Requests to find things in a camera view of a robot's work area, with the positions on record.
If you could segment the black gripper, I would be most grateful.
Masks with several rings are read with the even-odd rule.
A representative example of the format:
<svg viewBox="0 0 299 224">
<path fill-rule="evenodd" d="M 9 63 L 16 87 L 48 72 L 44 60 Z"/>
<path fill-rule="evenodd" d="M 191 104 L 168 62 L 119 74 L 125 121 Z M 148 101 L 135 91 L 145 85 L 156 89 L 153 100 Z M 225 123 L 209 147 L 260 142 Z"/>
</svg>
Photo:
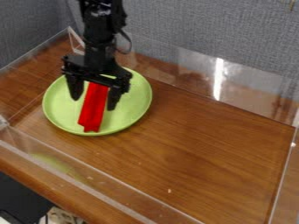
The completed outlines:
<svg viewBox="0 0 299 224">
<path fill-rule="evenodd" d="M 66 78 L 72 100 L 76 101 L 82 94 L 84 81 L 95 82 L 112 87 L 107 95 L 107 110 L 112 111 L 116 108 L 121 94 L 129 91 L 132 73 L 115 60 L 108 62 L 103 69 L 86 67 L 84 65 L 84 57 L 80 55 L 66 54 L 61 57 L 61 61 L 64 63 L 61 73 Z"/>
</svg>

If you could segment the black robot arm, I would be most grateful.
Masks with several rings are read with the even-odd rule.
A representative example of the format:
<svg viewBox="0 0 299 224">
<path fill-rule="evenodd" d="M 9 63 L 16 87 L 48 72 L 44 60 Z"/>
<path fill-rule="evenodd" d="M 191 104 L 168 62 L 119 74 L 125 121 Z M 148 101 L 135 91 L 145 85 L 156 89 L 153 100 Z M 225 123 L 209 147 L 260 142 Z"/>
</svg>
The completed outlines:
<svg viewBox="0 0 299 224">
<path fill-rule="evenodd" d="M 131 43 L 123 31 L 127 25 L 127 13 L 123 0 L 78 0 L 80 15 L 84 23 L 84 55 L 66 54 L 61 73 L 66 78 L 69 96 L 76 101 L 88 81 L 109 88 L 107 109 L 113 110 L 120 97 L 129 91 L 133 75 L 117 64 L 116 35 Z"/>
</svg>

